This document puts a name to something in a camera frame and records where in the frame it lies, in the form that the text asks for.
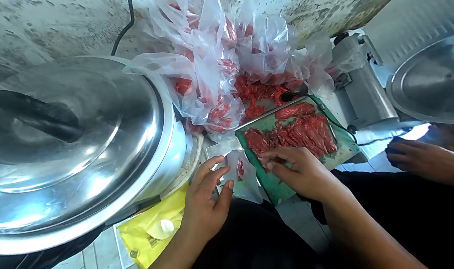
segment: tiled floor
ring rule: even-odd
[[[122,269],[114,229],[111,227],[103,231],[82,252],[61,262],[54,269]]]
[[[384,152],[368,163],[343,164],[337,169],[341,171],[400,172],[399,169],[389,164]],[[328,226],[318,223],[308,202],[302,202],[293,196],[276,208],[283,221],[317,253],[325,252],[332,239],[330,229]],[[54,269],[122,269],[114,229],[111,227],[105,230],[85,250],[58,264]]]

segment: yellow plastic bag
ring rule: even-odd
[[[148,268],[181,226],[188,187],[186,182],[159,204],[117,227],[139,268]]]

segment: metal lid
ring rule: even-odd
[[[68,58],[0,83],[0,234],[92,214],[151,161],[162,104],[124,66]]]
[[[397,109],[414,118],[454,124],[454,35],[406,61],[387,93]]]

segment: electrical cable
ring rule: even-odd
[[[402,135],[405,135],[405,134],[409,133],[411,130],[405,131],[405,132],[403,132],[402,134],[399,134],[399,135],[393,135],[393,136],[390,136],[390,137],[375,139],[375,140],[370,141],[370,142],[365,143],[365,144],[358,144],[358,146],[369,145],[369,144],[373,144],[373,143],[378,142],[378,141],[388,140],[388,139],[395,138],[395,137],[401,137]]]
[[[119,35],[114,42],[114,46],[112,47],[111,56],[116,55],[117,46],[119,46],[119,42],[121,41],[124,34],[134,25],[134,7],[132,6],[132,0],[128,0],[129,4],[129,14],[131,15],[131,21],[122,29]]]

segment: human hand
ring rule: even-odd
[[[234,182],[227,181],[219,199],[212,199],[215,186],[220,184],[220,178],[230,170],[230,167],[211,170],[215,164],[222,161],[224,156],[215,156],[200,165],[187,191],[184,217],[178,233],[190,244],[204,247],[220,231],[227,219]]]
[[[330,171],[304,147],[278,147],[264,152],[262,164],[296,193],[322,203],[349,193]],[[281,164],[291,163],[291,168]]]
[[[429,126],[429,133],[445,145],[454,147],[454,125],[433,123]]]
[[[404,153],[387,154],[388,160],[398,162],[399,169],[454,186],[454,152],[412,140],[390,143],[388,147]]]

